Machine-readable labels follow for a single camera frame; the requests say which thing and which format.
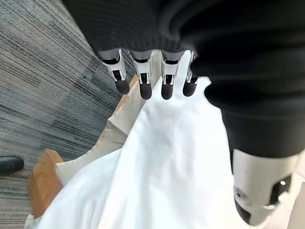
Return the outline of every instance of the black shoe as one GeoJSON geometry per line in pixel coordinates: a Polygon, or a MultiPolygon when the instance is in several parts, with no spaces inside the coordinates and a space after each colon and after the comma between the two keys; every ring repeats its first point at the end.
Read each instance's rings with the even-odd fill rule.
{"type": "Polygon", "coordinates": [[[18,156],[0,156],[0,176],[14,173],[24,166],[23,159],[18,156]]]}

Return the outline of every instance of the robotic hand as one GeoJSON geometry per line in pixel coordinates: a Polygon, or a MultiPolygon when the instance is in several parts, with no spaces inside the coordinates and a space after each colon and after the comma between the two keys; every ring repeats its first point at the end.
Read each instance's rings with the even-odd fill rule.
{"type": "Polygon", "coordinates": [[[183,93],[193,94],[198,76],[210,78],[205,96],[222,111],[237,211],[250,225],[263,222],[289,191],[305,148],[305,1],[63,3],[123,94],[121,48],[129,50],[144,99],[152,95],[151,50],[162,52],[164,99],[183,52],[193,51],[183,93]]]}

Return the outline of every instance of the gray carpet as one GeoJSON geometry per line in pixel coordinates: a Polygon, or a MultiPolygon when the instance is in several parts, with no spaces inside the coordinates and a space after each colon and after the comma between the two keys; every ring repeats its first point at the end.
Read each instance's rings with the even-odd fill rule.
{"type": "Polygon", "coordinates": [[[0,155],[25,160],[0,177],[0,228],[23,228],[26,178],[42,150],[64,160],[86,153],[120,98],[59,0],[0,1],[0,155]]]}

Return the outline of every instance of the black fingertip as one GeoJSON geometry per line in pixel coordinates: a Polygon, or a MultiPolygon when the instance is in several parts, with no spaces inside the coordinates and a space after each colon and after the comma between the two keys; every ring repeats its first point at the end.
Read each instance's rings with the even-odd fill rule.
{"type": "Polygon", "coordinates": [[[172,95],[173,95],[173,85],[162,84],[162,89],[161,89],[162,98],[167,100],[170,99],[172,95]]]}
{"type": "Polygon", "coordinates": [[[194,92],[195,92],[196,86],[197,86],[197,84],[195,84],[193,82],[188,83],[185,80],[185,83],[184,83],[184,86],[183,86],[183,94],[184,94],[184,96],[189,97],[189,96],[193,95],[194,92]]]}
{"type": "Polygon", "coordinates": [[[122,94],[128,94],[129,92],[129,84],[126,80],[118,80],[115,82],[116,88],[122,94]]]}
{"type": "Polygon", "coordinates": [[[152,96],[152,86],[150,83],[140,84],[140,94],[143,99],[150,99],[152,96]]]}

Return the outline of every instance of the wooden edge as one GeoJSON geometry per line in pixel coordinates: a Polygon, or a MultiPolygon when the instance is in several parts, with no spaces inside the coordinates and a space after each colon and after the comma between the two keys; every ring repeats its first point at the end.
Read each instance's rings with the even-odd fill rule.
{"type": "Polygon", "coordinates": [[[55,176],[55,164],[63,162],[54,150],[45,149],[27,179],[28,194],[35,218],[43,215],[62,189],[55,176]]]}

